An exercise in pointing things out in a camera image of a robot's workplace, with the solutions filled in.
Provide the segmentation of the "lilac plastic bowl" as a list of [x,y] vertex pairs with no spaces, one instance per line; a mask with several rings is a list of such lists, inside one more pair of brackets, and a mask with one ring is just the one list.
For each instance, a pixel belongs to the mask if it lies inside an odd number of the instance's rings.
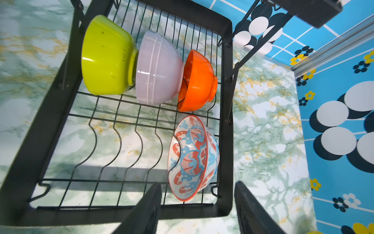
[[148,30],[142,39],[136,66],[136,98],[143,105],[170,101],[179,93],[185,64],[176,47]]

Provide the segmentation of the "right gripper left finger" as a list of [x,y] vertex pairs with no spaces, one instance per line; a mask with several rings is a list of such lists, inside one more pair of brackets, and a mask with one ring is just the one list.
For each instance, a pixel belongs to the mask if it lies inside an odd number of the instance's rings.
[[161,215],[161,197],[161,184],[152,185],[113,234],[155,234]]

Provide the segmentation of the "lime green bowl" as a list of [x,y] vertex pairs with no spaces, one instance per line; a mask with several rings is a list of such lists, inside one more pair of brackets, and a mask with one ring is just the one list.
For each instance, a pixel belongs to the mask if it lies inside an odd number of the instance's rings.
[[81,70],[94,95],[120,95],[135,84],[138,50],[134,38],[104,15],[95,16],[84,36]]

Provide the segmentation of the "orange plastic bowl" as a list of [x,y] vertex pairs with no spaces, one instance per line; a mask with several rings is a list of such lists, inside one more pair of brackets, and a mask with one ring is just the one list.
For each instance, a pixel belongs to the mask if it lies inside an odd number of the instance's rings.
[[218,79],[211,63],[198,51],[191,50],[178,94],[178,111],[193,112],[201,109],[214,99],[217,87]]

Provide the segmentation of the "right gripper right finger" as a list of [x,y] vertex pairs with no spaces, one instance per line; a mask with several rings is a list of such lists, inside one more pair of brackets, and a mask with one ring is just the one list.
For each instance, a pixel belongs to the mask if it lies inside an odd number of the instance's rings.
[[241,234],[285,234],[242,181],[237,181],[234,199]]

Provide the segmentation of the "red white patterned bowl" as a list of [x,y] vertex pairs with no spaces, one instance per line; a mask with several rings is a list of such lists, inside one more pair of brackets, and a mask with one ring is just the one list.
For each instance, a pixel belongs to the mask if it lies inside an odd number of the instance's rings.
[[191,200],[216,177],[220,162],[219,142],[194,115],[183,118],[171,139],[168,183],[182,202]]

